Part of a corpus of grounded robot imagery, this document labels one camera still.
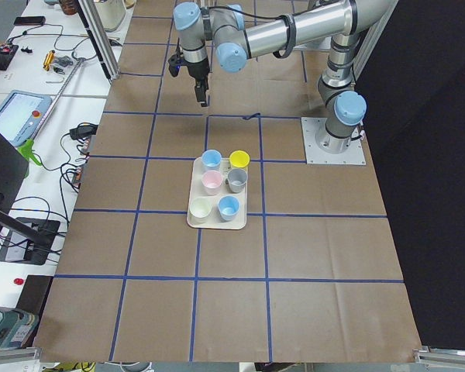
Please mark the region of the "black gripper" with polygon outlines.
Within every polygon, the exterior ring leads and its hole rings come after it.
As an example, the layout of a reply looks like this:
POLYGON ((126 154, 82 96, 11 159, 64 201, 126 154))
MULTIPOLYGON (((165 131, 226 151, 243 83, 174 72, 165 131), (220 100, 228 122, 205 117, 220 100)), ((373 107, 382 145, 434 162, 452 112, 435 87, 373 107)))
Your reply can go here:
POLYGON ((181 67, 188 69, 189 75, 195 79, 195 96, 201 107, 208 106, 208 74, 210 65, 205 45, 196 50, 187 50, 177 46, 174 54, 168 59, 168 70, 177 77, 181 67))

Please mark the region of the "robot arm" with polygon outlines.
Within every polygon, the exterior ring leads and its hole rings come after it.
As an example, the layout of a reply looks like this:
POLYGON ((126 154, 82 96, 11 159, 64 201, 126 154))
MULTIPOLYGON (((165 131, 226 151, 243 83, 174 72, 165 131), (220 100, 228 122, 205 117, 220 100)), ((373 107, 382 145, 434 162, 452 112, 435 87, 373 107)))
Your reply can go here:
POLYGON ((268 17, 264 24, 248 28, 240 5, 201 7, 183 2, 173 11, 179 40, 168 70, 176 77, 187 68, 195 80, 197 102, 206 106, 210 72, 206 42, 213 43, 219 66, 237 73, 254 57, 272 54, 285 59, 295 47, 328 37, 330 52, 318 91, 329 115, 315 142, 327 153, 343 153, 356 139, 353 132, 367 111, 363 96, 350 87, 360 34, 390 8, 389 1, 312 1, 304 12, 268 17))

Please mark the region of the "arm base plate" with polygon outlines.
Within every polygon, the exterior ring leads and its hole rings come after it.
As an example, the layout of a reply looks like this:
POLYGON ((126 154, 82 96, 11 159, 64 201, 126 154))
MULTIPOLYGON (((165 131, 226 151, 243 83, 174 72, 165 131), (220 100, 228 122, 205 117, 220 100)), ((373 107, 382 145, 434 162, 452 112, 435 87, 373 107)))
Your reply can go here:
POLYGON ((302 117, 301 127, 307 164, 366 165, 357 128, 350 137, 338 139, 326 130, 326 118, 302 117))

